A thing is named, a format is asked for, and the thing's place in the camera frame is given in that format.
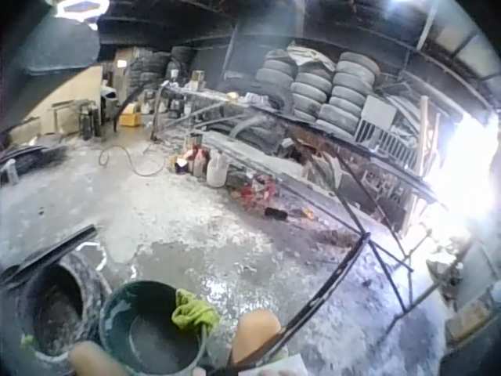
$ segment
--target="green bucket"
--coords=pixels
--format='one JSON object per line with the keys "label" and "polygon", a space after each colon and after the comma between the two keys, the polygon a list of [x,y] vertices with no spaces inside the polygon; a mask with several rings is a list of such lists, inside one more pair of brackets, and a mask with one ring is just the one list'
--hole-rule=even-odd
{"label": "green bucket", "polygon": [[191,375],[204,354],[205,327],[180,330],[171,321],[176,289],[160,282],[130,282],[104,303],[99,317],[103,348],[133,375]]}

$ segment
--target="white container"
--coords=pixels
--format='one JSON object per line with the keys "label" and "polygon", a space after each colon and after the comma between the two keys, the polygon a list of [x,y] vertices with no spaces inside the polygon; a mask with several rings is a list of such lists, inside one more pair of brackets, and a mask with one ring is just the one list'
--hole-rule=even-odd
{"label": "white container", "polygon": [[16,160],[9,159],[7,163],[5,163],[5,169],[7,170],[7,179],[11,184],[17,184],[19,182],[19,176],[17,175],[16,170]]}
{"label": "white container", "polygon": [[226,183],[229,162],[218,151],[211,151],[211,160],[207,165],[207,184],[213,188],[221,188]]}

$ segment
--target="yellow cloth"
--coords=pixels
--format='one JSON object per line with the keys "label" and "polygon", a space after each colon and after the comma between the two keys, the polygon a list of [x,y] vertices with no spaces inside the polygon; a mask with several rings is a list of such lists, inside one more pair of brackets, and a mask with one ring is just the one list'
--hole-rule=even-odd
{"label": "yellow cloth", "polygon": [[204,324],[207,333],[219,323],[219,315],[207,302],[195,298],[195,295],[183,289],[175,292],[176,309],[172,313],[172,322],[182,330],[198,330]]}

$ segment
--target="leg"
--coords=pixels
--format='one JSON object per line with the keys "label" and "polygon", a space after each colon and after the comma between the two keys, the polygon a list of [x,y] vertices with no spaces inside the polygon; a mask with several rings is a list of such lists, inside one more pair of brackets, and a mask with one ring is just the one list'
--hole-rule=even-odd
{"label": "leg", "polygon": [[124,368],[94,342],[79,342],[70,351],[77,376],[128,376]]}
{"label": "leg", "polygon": [[245,359],[281,328],[279,319],[270,311],[257,309],[246,313],[236,327],[230,362],[237,363]]}

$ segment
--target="wet floor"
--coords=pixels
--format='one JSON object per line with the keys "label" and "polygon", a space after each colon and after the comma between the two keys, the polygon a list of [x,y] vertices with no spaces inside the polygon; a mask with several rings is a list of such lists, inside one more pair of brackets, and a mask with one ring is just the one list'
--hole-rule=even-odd
{"label": "wet floor", "polygon": [[[143,153],[147,137],[128,131],[111,142],[127,147],[136,170],[161,167],[160,154]],[[346,252],[297,223],[246,211],[225,190],[192,176],[165,169],[153,178],[139,177],[120,149],[110,151],[103,168],[100,147],[73,142],[61,165],[2,187],[2,261],[19,261],[93,223],[99,229],[96,243],[80,251],[112,288],[127,280],[158,280],[198,294],[219,311],[222,321],[208,344],[216,364],[228,358],[240,315],[266,308],[286,323]],[[175,148],[174,139],[169,147]],[[339,228],[328,219],[317,219],[316,226],[319,232]],[[405,297],[406,275],[398,271],[395,278]],[[419,271],[414,279],[418,288],[427,283]],[[362,285],[368,280],[368,287]],[[440,298],[432,295],[375,349],[398,312],[389,283],[366,249],[290,342],[290,353],[300,353],[314,375],[435,374],[444,345]]]}

